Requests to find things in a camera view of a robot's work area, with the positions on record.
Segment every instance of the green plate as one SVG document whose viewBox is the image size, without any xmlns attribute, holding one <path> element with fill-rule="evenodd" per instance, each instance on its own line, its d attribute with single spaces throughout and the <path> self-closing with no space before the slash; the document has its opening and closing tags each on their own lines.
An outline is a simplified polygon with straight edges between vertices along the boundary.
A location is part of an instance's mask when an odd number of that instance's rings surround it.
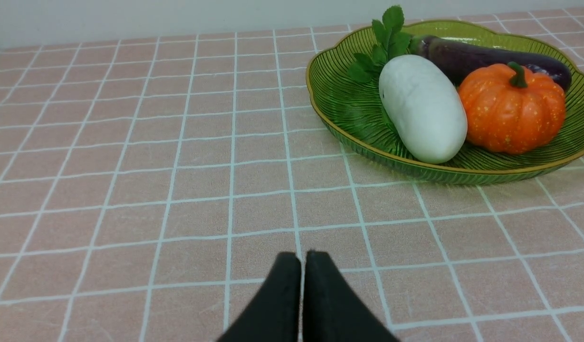
<svg viewBox="0 0 584 342">
<path fill-rule="evenodd" d="M 346 75 L 354 61 L 353 54 L 370 54 L 372 45 L 376 44 L 372 28 L 367 27 L 320 52 L 306 69 L 311 104 L 330 132 L 344 145 L 416 179 L 449 184 L 524 180 L 555 171 L 584 155 L 584 74 L 557 48 L 537 39 L 496 33 L 464 21 L 423 21 L 405 26 L 404 31 L 462 39 L 480 46 L 537 52 L 562 61 L 573 76 L 567 92 L 567 119 L 562 129 L 549 145 L 520 156 L 489 153 L 465 143 L 457 156 L 447 163 L 434 165 L 415 160 L 383 109 L 377 81 L 359 85 Z"/>
</svg>

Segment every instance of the pumpkin stem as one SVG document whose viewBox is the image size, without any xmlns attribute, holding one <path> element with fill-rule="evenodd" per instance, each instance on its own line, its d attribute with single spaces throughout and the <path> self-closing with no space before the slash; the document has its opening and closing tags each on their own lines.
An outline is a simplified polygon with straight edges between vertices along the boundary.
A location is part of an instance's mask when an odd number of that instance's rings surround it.
<svg viewBox="0 0 584 342">
<path fill-rule="evenodd" d="M 514 87 L 528 87 L 526 84 L 526 77 L 524 76 L 524 68 L 514 61 L 507 63 L 507 66 L 516 72 L 516 74 L 509 79 L 509 84 Z"/>
</svg>

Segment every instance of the mint leaves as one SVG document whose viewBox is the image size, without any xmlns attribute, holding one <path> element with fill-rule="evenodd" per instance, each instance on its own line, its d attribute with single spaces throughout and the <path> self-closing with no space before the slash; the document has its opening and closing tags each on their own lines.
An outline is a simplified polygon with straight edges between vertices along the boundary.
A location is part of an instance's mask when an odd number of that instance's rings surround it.
<svg viewBox="0 0 584 342">
<path fill-rule="evenodd" d="M 401 6 L 391 6 L 383 13 L 383 21 L 372 20 L 372 31 L 378 44 L 372 47 L 372 53 L 354 54 L 355 62 L 347 70 L 355 82 L 370 82 L 378 77 L 384 65 L 394 57 L 403 55 L 410 44 L 412 36 L 401 32 L 404 26 L 404 11 Z"/>
</svg>

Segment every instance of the eggplant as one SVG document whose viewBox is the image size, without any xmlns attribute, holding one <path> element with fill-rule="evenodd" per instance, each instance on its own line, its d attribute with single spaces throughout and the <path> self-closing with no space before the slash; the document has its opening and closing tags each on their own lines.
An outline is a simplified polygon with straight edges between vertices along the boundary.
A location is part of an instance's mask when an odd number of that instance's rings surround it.
<svg viewBox="0 0 584 342">
<path fill-rule="evenodd" d="M 455 85 L 460 85 L 472 71 L 493 64 L 514 61 L 533 72 L 548 75 L 564 92 L 570 88 L 570 70 L 561 61 L 532 52 L 518 52 L 502 48 L 482 47 L 433 35 L 412 37 L 411 54 L 430 60 Z"/>
</svg>

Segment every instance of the gold rim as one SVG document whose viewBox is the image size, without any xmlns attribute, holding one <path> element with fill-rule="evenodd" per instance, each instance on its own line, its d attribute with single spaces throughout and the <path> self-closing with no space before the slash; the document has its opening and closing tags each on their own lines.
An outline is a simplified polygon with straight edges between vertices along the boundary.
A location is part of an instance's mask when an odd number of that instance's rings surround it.
<svg viewBox="0 0 584 342">
<path fill-rule="evenodd" d="M 560 54 L 562 54 L 562 56 L 564 56 L 565 58 L 567 58 L 568 61 L 570 61 L 570 64 L 572 65 L 572 67 L 579 74 L 584 76 L 584 73 L 579 70 L 579 68 L 574 63 L 574 61 L 571 58 L 569 58 L 564 52 L 560 51 L 559 48 L 556 48 L 556 47 L 554 47 L 554 46 L 552 46 L 544 41 L 540 41 L 538 39 L 533 39 L 532 37 L 526 37 L 523 35 L 516 35 L 513 33 L 498 33 L 498 32 L 494 32 L 493 30 L 486 28 L 484 26 L 474 24 L 473 22 L 467 22 L 467 21 L 461 21 L 461 20 L 436 20 L 436 19 L 434 19 L 434 20 L 414 22 L 413 24 L 410 24 L 410 25 L 404 25 L 404 27 L 411 28 L 412 26 L 420 25 L 420 24 L 424 24 L 424 23 L 429 23 L 429 22 L 461 22 L 461 23 L 466 24 L 466 25 L 475 26 L 477 28 L 486 30 L 494 35 L 506 36 L 506 37 L 518 37 L 518 38 L 524 38 L 524 39 L 529 39 L 529 40 L 535 41 L 539 44 L 543 44 L 543 45 L 546 45 L 550 48 L 554 48 L 555 50 L 560 52 Z M 380 156 L 383 156 L 385 158 L 389 158 L 391 160 L 396 160 L 398 162 L 404 162 L 407 164 L 412 164 L 412 165 L 421 166 L 421 167 L 428 167 L 431 169 L 442 170 L 442 171 L 454 171 L 454 172 L 459 172 L 459 173 L 479 173 L 479 174 L 485 174 L 485 175 L 515 175 L 515 174 L 520 174 L 520 173 L 531 173 L 531 172 L 536 172 L 536 171 L 545 171 L 545 170 L 552 169 L 552 168 L 555 168 L 558 166 L 562 166 L 564 164 L 567 164 L 569 162 L 572 162 L 572 161 L 577 160 L 577 159 L 581 158 L 582 156 L 584 156 L 584 149 L 583 149 L 583 150 L 573 154 L 572 156 L 569 156 L 567 158 L 563 158 L 563 159 L 558 160 L 556 162 L 550 162 L 548 164 L 544 164 L 544 165 L 540 165 L 540 166 L 525 167 L 523 169 L 513 169 L 513 170 L 505 170 L 505 171 L 495 171 L 495 170 L 485 171 L 485 170 L 474 170 L 474 169 L 461 169 L 458 167 L 448 167 L 448 166 L 441 166 L 441 165 L 436 165 L 436 164 L 427 164 L 426 162 L 420 162 L 420 161 L 415 161 L 415 160 L 409 160 L 407 158 L 402 158 L 402 157 L 396 156 L 394 154 L 390 154 L 390 153 L 387 153 L 385 151 L 375 149 L 374 147 L 368 145 L 367 143 L 364 143 L 363 141 L 348 134 L 345 130 L 341 129 L 339 126 L 337 126 L 335 123 L 333 123 L 330 119 L 328 119 L 328 117 L 316 105 L 315 98 L 313 95 L 313 89 L 311 87 L 311 83 L 309 82 L 309 71 L 311 70 L 311 65 L 313 64 L 313 61 L 317 57 L 319 57 L 321 54 L 324 54 L 325 52 L 328 52 L 328 51 L 334 50 L 335 48 L 338 48 L 340 43 L 342 43 L 342 41 L 347 39 L 349 36 L 354 35 L 355 33 L 359 32 L 361 30 L 365 30 L 367 28 L 370 28 L 370 26 L 366 26 L 365 28 L 359 28 L 353 32 L 348 33 L 346 36 L 344 36 L 342 39 L 340 39 L 338 41 L 338 43 L 336 43 L 336 45 L 334 45 L 333 47 L 326 48 L 322 52 L 319 52 L 318 54 L 313 56 L 313 58 L 311 58 L 311 61 L 309 61 L 309 64 L 307 65 L 306 72 L 305 72 L 305 82 L 306 82 L 307 89 L 309 90 L 309 98 L 311 99 L 311 106 L 313 106 L 313 109 L 315 110 L 317 115 L 319 115 L 319 117 L 322 120 L 324 120 L 330 127 L 335 129 L 336 132 L 344 135 L 347 139 L 350 139 L 351 141 L 353 141 L 357 145 L 360 145 L 360 146 L 364 147 L 364 149 L 370 150 L 371 152 L 376 153 Z"/>
</svg>

